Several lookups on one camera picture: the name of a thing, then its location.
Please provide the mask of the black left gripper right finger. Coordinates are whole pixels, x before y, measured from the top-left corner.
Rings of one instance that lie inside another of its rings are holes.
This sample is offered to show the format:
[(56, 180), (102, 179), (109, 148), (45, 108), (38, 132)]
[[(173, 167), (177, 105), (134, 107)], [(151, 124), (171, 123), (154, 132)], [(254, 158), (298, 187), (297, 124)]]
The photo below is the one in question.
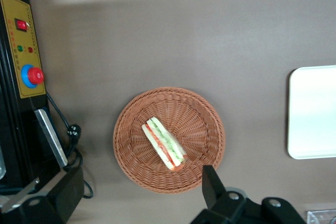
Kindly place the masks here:
[(245, 210), (245, 197), (236, 191), (227, 191), (216, 170), (204, 165), (202, 193), (207, 208), (203, 209), (192, 223), (238, 223)]

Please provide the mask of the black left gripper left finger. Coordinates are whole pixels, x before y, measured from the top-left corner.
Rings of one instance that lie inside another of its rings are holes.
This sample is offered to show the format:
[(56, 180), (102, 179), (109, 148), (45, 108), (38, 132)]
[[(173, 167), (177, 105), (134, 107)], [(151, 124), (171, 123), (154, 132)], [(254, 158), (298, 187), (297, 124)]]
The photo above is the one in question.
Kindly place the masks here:
[(47, 195), (29, 198), (10, 211), (10, 223), (66, 223), (83, 194), (83, 171), (76, 167)]

